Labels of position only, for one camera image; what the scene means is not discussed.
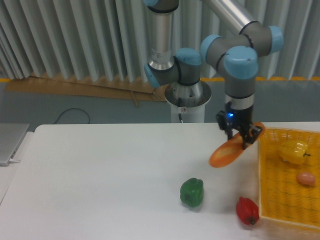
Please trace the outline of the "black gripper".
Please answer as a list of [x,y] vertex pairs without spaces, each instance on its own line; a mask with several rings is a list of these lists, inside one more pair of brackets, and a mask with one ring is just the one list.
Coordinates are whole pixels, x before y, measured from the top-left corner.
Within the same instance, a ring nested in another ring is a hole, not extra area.
[[243,140],[242,149],[252,145],[262,133],[262,127],[252,122],[253,106],[245,109],[234,109],[226,106],[216,114],[220,130],[227,133],[227,139],[233,138],[233,129],[240,131]]

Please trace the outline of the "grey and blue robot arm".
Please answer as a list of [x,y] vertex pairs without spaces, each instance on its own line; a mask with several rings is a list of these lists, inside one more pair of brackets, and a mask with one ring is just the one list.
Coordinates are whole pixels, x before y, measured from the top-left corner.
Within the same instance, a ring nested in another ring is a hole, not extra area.
[[204,107],[210,100],[211,90],[200,80],[201,64],[206,63],[225,81],[225,107],[216,114],[219,128],[229,140],[238,131],[243,148],[253,144],[263,131],[252,121],[258,60],[281,50],[281,29],[263,26],[236,0],[209,0],[207,5],[234,36],[212,34],[199,50],[184,47],[172,52],[173,15],[179,2],[146,0],[144,4],[151,12],[152,28],[151,56],[144,72],[154,88],[165,86],[172,121],[184,122],[187,110]]

